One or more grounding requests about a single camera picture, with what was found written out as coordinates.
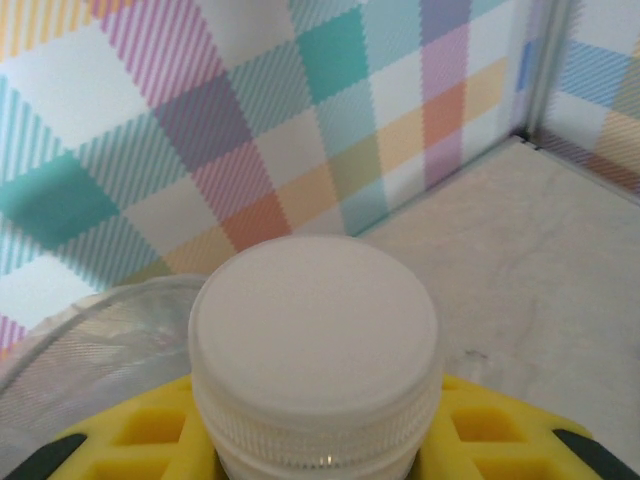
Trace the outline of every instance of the white bottle cap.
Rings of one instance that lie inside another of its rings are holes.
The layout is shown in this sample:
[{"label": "white bottle cap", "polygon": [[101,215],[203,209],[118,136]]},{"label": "white bottle cap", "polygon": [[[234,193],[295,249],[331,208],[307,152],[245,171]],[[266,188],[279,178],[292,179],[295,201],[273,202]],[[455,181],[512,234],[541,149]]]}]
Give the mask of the white bottle cap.
[{"label": "white bottle cap", "polygon": [[424,286],[390,256],[281,238],[198,295],[194,396],[234,478],[401,478],[439,401],[438,335]]}]

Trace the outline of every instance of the marble surface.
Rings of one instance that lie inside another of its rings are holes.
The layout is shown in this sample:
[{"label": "marble surface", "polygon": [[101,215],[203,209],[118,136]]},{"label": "marble surface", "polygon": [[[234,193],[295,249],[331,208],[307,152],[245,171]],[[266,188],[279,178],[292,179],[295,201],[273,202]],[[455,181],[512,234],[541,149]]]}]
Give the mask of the marble surface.
[{"label": "marble surface", "polygon": [[448,369],[640,471],[640,207],[511,142],[365,236],[427,285]]}]

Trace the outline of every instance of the wall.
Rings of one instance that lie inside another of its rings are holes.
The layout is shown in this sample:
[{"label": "wall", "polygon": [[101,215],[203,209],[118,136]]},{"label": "wall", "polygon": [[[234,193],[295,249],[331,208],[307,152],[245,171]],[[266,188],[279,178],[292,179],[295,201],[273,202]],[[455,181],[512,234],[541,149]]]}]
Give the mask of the wall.
[{"label": "wall", "polygon": [[640,198],[640,2],[576,1],[542,146]]},{"label": "wall", "polygon": [[0,349],[112,285],[384,218],[521,121],[533,3],[1,0]]}]

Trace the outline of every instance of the plaid wallpaper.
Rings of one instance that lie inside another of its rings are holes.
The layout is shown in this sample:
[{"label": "plaid wallpaper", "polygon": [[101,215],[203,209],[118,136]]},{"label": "plaid wallpaper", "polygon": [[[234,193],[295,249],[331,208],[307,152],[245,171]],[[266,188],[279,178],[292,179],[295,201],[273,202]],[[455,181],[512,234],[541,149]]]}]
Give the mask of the plaid wallpaper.
[{"label": "plaid wallpaper", "polygon": [[579,0],[542,146],[640,198],[640,2]]},{"label": "plaid wallpaper", "polygon": [[384,218],[520,121],[535,3],[0,0],[0,350],[112,285]]}]

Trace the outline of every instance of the black plastic part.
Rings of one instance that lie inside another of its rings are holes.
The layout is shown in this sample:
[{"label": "black plastic part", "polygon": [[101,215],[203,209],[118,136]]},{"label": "black plastic part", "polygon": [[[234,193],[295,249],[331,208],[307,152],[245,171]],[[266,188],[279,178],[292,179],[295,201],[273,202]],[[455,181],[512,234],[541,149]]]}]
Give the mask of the black plastic part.
[{"label": "black plastic part", "polygon": [[602,480],[640,480],[640,475],[595,440],[568,430],[558,429],[553,433]]},{"label": "black plastic part", "polygon": [[87,439],[74,433],[40,447],[4,480],[47,480]]}]

